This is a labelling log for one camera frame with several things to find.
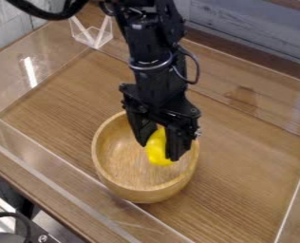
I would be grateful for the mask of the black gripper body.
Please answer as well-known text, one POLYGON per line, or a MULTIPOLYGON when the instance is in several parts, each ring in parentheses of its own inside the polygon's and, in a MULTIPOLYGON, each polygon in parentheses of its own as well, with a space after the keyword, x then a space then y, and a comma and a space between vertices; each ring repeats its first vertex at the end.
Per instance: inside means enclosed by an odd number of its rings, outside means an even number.
POLYGON ((162 68, 130 66, 136 82, 122 84, 124 107, 145 108, 152 112, 157 124, 185 126, 197 124, 201 111, 188 99, 188 86, 196 84, 188 80, 185 65, 162 68))

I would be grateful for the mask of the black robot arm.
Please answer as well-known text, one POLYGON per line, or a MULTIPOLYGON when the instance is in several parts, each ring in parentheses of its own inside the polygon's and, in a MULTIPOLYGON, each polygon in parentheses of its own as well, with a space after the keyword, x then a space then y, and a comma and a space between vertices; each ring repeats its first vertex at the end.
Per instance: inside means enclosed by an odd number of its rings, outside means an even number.
POLYGON ((173 0, 101 0, 101 10, 118 24, 136 81, 122 84, 122 107, 140 145, 160 127, 165 157, 177 161, 198 136, 201 111, 186 92, 200 81, 188 76, 188 60, 196 56, 181 46, 185 18, 173 0))

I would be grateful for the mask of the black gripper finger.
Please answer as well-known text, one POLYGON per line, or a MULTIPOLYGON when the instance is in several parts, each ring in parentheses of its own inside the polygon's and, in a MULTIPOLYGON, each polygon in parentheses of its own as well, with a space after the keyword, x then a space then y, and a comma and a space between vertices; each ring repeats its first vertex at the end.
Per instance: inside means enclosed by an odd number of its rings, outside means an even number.
POLYGON ((186 124, 185 126, 169 125, 165 128, 165 156, 172 161, 178 161, 190 150, 192 142, 198 137, 198 129, 200 126, 197 124, 186 124))
POLYGON ((158 130, 158 126, 152 117, 152 112, 145 108, 125 106, 129 124, 132 126, 136 140, 141 146, 145 146, 150 136, 158 130))

